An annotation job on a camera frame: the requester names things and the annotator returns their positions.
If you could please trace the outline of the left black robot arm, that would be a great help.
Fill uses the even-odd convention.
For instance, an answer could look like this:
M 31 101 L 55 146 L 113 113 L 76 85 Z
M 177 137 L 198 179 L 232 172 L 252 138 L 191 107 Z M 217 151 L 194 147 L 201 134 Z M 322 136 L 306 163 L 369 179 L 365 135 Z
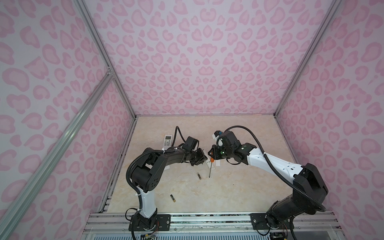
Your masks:
M 130 219 L 132 229 L 154 230 L 160 226 L 157 220 L 158 209 L 155 204 L 155 188 L 167 166 L 190 164 L 192 167 L 205 163 L 207 157 L 200 148 L 199 140 L 184 138 L 179 127 L 173 135 L 166 135 L 163 148 L 146 148 L 135 158 L 126 172 L 129 186 L 136 192 L 139 207 Z

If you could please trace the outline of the orange handled screwdriver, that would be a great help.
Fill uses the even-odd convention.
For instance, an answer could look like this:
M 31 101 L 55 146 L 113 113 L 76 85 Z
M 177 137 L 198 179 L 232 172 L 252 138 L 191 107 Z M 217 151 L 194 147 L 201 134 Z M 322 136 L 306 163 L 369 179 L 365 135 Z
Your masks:
M 215 159 L 214 159 L 214 151 L 210 151 L 209 152 L 209 156 L 211 157 L 210 158 L 210 172 L 209 172 L 209 178 L 211 177 L 211 174 L 212 174 L 212 168 L 213 168 L 213 163 L 215 162 Z

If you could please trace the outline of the long slim white remote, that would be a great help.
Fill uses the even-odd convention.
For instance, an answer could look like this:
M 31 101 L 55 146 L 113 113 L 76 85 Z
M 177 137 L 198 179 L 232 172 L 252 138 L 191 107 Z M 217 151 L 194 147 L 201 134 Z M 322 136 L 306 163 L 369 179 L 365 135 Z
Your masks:
M 210 160 L 207 160 L 206 164 L 207 164 L 208 168 L 210 168 L 210 167 L 212 167 L 213 169 L 215 168 L 215 165 Z

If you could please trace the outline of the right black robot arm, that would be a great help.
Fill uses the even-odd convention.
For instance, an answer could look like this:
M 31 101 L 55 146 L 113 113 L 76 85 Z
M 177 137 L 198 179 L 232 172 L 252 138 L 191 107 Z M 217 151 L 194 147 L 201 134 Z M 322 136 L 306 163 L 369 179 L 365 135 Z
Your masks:
M 255 145 L 242 144 L 232 128 L 215 131 L 213 139 L 216 143 L 209 151 L 209 156 L 214 160 L 234 159 L 238 164 L 262 169 L 277 176 L 293 190 L 291 195 L 274 202 L 267 210 L 264 223 L 269 228 L 277 229 L 285 222 L 291 223 L 301 214 L 314 215 L 326 211 L 323 202 L 329 190 L 315 165 L 303 166 L 268 154 L 250 129 L 241 128 L 252 136 Z

